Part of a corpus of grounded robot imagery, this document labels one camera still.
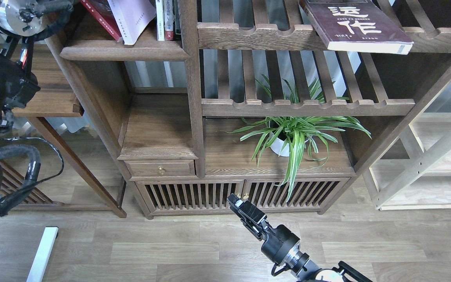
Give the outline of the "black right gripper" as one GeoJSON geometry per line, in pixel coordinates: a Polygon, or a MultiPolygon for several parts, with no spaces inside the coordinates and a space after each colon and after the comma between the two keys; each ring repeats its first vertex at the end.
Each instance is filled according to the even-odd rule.
{"type": "Polygon", "coordinates": [[[267,241],[272,237],[272,227],[267,221],[267,215],[251,202],[243,202],[235,194],[227,197],[227,202],[232,211],[240,217],[243,225],[259,241],[267,241]]]}

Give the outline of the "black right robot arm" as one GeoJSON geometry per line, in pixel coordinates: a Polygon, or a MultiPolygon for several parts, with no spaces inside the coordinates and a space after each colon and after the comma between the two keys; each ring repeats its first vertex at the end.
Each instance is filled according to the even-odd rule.
{"type": "Polygon", "coordinates": [[[346,274],[357,282],[370,281],[344,261],[340,261],[337,268],[317,266],[307,253],[299,251],[299,237],[286,226],[281,224],[273,228],[263,211],[249,201],[242,201],[235,194],[229,195],[227,201],[251,234],[259,241],[264,241],[261,251],[274,263],[272,276],[291,271],[299,282],[349,282],[346,274]]]}

